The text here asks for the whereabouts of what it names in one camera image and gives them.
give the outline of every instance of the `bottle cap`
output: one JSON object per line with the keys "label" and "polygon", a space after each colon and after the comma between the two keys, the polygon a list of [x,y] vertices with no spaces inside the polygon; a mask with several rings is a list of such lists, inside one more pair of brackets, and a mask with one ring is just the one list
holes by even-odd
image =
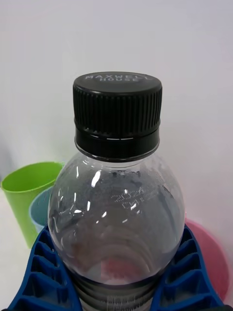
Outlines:
{"label": "bottle cap", "polygon": [[73,84],[75,144],[104,161],[143,158],[159,145],[162,84],[149,75],[97,72]]}

